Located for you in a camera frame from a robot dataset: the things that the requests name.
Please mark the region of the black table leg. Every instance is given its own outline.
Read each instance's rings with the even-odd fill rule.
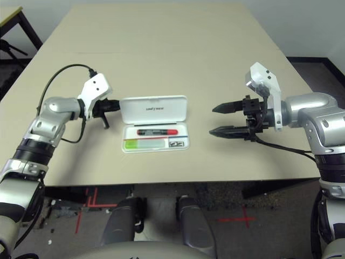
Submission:
[[[42,41],[39,39],[37,34],[35,33],[34,29],[31,27],[29,21],[26,19],[25,15],[22,12],[19,12],[18,17],[20,19],[19,24],[23,28],[24,32],[28,36],[28,38],[32,41],[33,45],[37,48],[37,50],[43,45]]]

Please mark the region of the red marker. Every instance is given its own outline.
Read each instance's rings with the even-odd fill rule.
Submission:
[[[155,135],[177,135],[177,129],[138,129],[137,134],[140,136],[155,136]]]

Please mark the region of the cable connector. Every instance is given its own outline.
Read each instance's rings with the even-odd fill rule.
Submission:
[[[95,75],[97,75],[98,73],[97,73],[97,71],[96,70],[93,70],[92,68],[90,68],[89,70],[88,70],[88,74],[89,74],[89,77],[90,78],[93,78]]]

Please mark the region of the red tape cross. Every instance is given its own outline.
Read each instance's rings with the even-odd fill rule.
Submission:
[[[217,219],[218,222],[239,222],[245,221],[246,228],[249,228],[249,221],[256,220],[255,217],[247,217],[247,209],[245,206],[242,206],[243,217],[228,217],[223,219]]]

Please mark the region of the white wall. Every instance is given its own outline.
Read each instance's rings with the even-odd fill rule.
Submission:
[[[139,1],[149,0],[128,0],[127,2]],[[225,1],[244,3],[286,56],[328,57],[345,73],[344,0]],[[0,7],[21,5],[29,22],[39,37],[45,41],[67,14],[71,5],[102,2],[124,1],[0,0]],[[35,53],[34,47],[20,28],[12,29],[4,39],[27,51],[30,56]]]

